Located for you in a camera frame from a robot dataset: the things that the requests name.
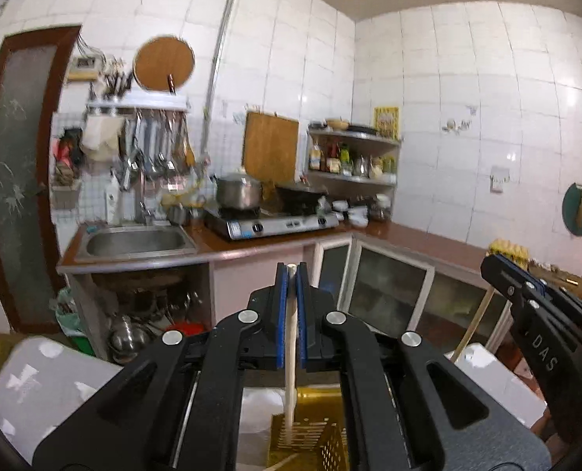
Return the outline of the black wok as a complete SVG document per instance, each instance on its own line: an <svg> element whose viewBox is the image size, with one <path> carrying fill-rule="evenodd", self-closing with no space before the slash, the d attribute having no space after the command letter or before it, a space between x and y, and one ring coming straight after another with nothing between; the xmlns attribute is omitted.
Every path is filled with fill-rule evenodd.
<svg viewBox="0 0 582 471"><path fill-rule="evenodd" d="M313 215L318 210L319 199L327 196L324 186L312 186L302 182L276 185L282 211L289 215Z"/></svg>

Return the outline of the round wooden cutting board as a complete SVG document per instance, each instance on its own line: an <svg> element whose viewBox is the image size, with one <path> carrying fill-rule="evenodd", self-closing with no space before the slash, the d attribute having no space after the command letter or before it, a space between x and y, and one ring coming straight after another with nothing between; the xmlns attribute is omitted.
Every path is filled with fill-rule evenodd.
<svg viewBox="0 0 582 471"><path fill-rule="evenodd" d="M194 71L195 57L184 40L161 35L148 40L137 51L134 78L145 90L175 94Z"/></svg>

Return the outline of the yellow wall poster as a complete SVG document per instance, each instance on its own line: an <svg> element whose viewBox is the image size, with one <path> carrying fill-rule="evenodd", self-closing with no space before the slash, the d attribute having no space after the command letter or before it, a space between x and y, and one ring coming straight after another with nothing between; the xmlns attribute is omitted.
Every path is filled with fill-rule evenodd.
<svg viewBox="0 0 582 471"><path fill-rule="evenodd" d="M376 106L373 122L378 135L391 141L400 140L400 109L397 106Z"/></svg>

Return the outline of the yellow egg tray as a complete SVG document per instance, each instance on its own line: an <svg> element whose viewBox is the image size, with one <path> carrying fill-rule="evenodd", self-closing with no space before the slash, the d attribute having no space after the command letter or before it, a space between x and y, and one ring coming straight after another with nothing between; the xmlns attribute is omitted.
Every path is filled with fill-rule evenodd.
<svg viewBox="0 0 582 471"><path fill-rule="evenodd" d="M527 267L530 259L530 253L526 247L501 238L496 238L489 244L487 253L503 255L522 268Z"/></svg>

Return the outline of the green round wall plaque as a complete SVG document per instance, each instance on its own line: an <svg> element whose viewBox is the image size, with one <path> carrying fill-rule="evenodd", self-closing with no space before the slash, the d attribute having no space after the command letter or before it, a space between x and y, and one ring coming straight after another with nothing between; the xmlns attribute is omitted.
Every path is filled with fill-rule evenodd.
<svg viewBox="0 0 582 471"><path fill-rule="evenodd" d="M582 237L582 184L573 183L563 196L561 215L566 229Z"/></svg>

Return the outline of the steel bowls under sink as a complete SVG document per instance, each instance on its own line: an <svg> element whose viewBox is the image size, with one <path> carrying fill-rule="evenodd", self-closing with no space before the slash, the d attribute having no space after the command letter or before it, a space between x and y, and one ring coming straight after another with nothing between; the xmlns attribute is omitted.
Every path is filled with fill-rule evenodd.
<svg viewBox="0 0 582 471"><path fill-rule="evenodd" d="M107 345L111 359L120 366L133 361L153 341L152 333L127 315L114 315L111 319Z"/></svg>

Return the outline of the beige wall control box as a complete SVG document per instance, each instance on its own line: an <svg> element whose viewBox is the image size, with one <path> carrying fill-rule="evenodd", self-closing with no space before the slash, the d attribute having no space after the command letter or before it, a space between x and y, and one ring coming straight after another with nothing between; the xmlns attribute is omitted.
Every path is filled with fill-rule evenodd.
<svg viewBox="0 0 582 471"><path fill-rule="evenodd" d="M94 82L102 67L101 57L72 57L67 70L67 81Z"/></svg>

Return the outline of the wooden chopstick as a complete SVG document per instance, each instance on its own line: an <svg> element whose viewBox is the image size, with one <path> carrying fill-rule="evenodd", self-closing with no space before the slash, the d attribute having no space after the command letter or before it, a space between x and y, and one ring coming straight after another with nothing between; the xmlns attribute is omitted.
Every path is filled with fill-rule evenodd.
<svg viewBox="0 0 582 471"><path fill-rule="evenodd" d="M463 353L464 349L469 344L473 335L476 333L476 330L478 329L482 318L485 317L485 313L486 313L486 311L487 311L487 309L488 309L488 307L493 299L494 293L495 293L494 287L490 286L487 289L487 291L484 295L484 298L482 298L481 302L479 303L478 309L475 312L475 315L474 315L472 321L470 322L469 326L467 327L466 332L464 333L464 335L461 338L461 340L459 341L456 349L454 350L454 352L451 355L451 362L452 363L457 363L457 361L460 358L461 354Z"/></svg>
<svg viewBox="0 0 582 471"><path fill-rule="evenodd" d="M296 361L298 334L298 303L296 286L297 264L289 264L285 322L285 444L290 447L293 437L294 409L296 403Z"/></svg>

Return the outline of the yellow slotted utensil holder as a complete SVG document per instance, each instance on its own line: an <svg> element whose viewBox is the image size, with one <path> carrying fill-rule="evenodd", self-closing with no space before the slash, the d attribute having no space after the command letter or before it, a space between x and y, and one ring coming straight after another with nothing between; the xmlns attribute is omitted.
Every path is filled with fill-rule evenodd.
<svg viewBox="0 0 582 471"><path fill-rule="evenodd" d="M339 386L300 387L293 421L272 417L267 470L348 470L346 422Z"/></svg>

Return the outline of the vertical metal pipe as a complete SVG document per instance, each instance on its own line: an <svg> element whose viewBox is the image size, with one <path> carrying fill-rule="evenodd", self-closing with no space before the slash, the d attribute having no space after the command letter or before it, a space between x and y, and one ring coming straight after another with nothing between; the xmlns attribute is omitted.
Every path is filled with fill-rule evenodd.
<svg viewBox="0 0 582 471"><path fill-rule="evenodd" d="M219 24L218 34L216 35L215 49L210 65L205 104L203 106L203 126L200 142L200 153L205 155L208 152L208 142L211 130L213 103L215 103L215 89L218 83L223 49L226 39L226 34L230 22L231 14L236 0L225 0L221 21Z"/></svg>

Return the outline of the steel sink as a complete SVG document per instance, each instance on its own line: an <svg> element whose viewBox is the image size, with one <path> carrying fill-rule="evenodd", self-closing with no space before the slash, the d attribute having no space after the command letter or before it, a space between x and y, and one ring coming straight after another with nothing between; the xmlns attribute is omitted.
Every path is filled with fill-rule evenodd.
<svg viewBox="0 0 582 471"><path fill-rule="evenodd" d="M128 261L194 254L197 247L179 226L130 225L86 232L78 261Z"/></svg>

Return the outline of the red bowl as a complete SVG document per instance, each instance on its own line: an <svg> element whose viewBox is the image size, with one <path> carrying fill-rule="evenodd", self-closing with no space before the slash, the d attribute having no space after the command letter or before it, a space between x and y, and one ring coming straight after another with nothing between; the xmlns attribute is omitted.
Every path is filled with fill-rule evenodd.
<svg viewBox="0 0 582 471"><path fill-rule="evenodd" d="M190 321L180 321L176 322L168 327L167 330L178 330L182 335L186 337L200 335L206 332L206 327L204 324Z"/></svg>

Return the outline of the rectangular wooden cutting board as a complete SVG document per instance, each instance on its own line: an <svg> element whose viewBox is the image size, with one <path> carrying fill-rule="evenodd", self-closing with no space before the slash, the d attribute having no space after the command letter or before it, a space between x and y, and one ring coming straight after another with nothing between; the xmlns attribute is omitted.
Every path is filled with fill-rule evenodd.
<svg viewBox="0 0 582 471"><path fill-rule="evenodd" d="M261 182L291 182L295 176L299 125L297 120L248 112L243 141L245 171Z"/></svg>

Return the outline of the dark framed glass door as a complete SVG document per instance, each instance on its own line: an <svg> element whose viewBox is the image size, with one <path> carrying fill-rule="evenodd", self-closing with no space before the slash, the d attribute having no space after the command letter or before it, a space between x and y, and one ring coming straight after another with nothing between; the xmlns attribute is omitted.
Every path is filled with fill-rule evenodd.
<svg viewBox="0 0 582 471"><path fill-rule="evenodd" d="M77 26L27 31L0 48L0 301L12 328L55 334L64 288L49 199L52 117Z"/></svg>

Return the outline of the steel gas stove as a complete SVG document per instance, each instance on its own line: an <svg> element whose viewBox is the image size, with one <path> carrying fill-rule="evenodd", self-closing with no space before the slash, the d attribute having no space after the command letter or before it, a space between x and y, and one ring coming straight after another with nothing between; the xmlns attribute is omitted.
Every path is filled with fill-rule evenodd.
<svg viewBox="0 0 582 471"><path fill-rule="evenodd" d="M337 228L339 220L333 213L292 216L274 215L266 210L233 212L206 207L204 224L228 241L239 241L331 230Z"/></svg>

